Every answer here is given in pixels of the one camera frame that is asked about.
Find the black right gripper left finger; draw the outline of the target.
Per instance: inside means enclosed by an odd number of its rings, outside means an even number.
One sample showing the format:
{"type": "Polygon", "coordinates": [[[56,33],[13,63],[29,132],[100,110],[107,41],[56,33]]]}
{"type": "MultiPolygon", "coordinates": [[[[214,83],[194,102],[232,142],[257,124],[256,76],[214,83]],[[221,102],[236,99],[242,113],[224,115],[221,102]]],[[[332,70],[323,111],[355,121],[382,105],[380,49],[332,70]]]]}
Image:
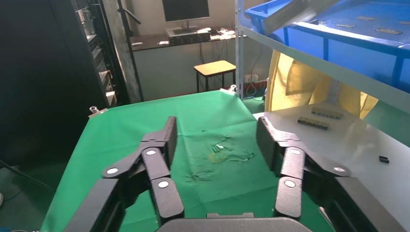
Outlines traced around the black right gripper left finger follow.
{"type": "Polygon", "coordinates": [[[65,227],[66,232],[117,232],[126,209],[149,191],[158,225],[184,217],[170,167],[177,143],[176,117],[143,136],[136,151],[107,167],[65,227]]]}

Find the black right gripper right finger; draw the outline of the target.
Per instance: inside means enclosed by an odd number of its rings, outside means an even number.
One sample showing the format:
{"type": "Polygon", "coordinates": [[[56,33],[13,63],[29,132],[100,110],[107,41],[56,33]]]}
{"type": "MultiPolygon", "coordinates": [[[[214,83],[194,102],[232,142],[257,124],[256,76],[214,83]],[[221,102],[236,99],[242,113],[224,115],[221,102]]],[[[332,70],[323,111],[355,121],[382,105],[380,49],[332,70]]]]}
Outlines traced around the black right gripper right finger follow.
{"type": "Polygon", "coordinates": [[[256,140],[266,165],[279,179],[274,216],[300,220],[306,193],[336,232],[404,230],[348,167],[309,150],[296,134],[276,129],[262,116],[256,140]]]}

